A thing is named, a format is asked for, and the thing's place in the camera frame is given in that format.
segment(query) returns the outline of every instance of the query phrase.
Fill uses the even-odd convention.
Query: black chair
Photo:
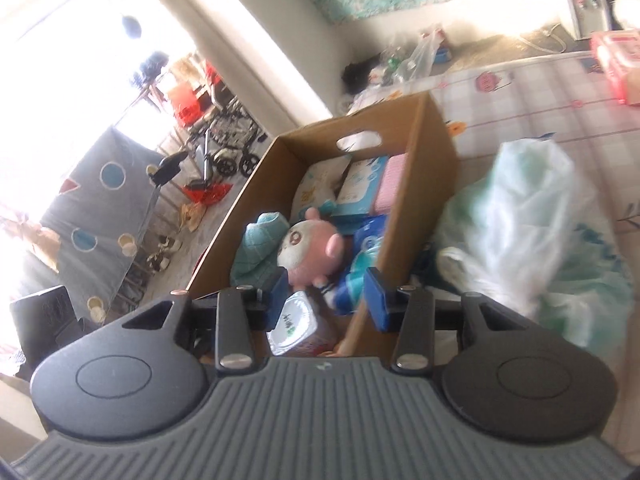
[[[31,370],[53,352],[92,332],[97,326],[76,313],[62,285],[31,294],[9,305],[22,352]]]
[[[178,173],[180,173],[180,163],[188,156],[189,153],[186,151],[177,152],[166,156],[163,160],[160,161],[158,170],[155,173],[148,173],[151,182],[156,184],[157,187],[162,187],[164,186],[164,184],[167,184],[169,181],[173,180],[174,177]]]

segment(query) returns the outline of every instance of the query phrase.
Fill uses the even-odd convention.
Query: wheelchair wheel
[[[222,176],[234,176],[238,172],[238,165],[232,158],[221,156],[216,161],[216,169]]]
[[[258,162],[260,162],[260,158],[253,153],[243,155],[240,159],[240,173],[242,176],[250,176],[254,172]]]

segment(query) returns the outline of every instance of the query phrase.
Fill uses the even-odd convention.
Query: plastic bag
[[[372,67],[369,72],[368,88],[389,86],[393,84],[393,74],[400,64],[409,57],[410,50],[399,38],[393,40],[380,53],[380,64]]]
[[[434,246],[441,276],[608,355],[624,339],[630,275],[594,186],[553,141],[500,147],[482,180],[446,205]]]
[[[394,84],[402,84],[408,81],[427,77],[431,74],[431,67],[436,58],[436,53],[444,35],[440,27],[434,27],[422,35],[414,52],[405,59],[393,76]]]

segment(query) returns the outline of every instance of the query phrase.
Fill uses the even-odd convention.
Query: box handle hole
[[[358,150],[379,146],[382,144],[382,137],[378,132],[364,130],[338,139],[335,144],[343,152],[357,152]]]

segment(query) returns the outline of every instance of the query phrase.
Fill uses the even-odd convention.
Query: pink package
[[[387,162],[385,173],[382,175],[378,196],[373,204],[373,213],[376,215],[386,215],[391,212],[394,205],[398,187],[402,180],[402,172],[404,171],[404,162],[406,153],[402,155],[392,156]]]

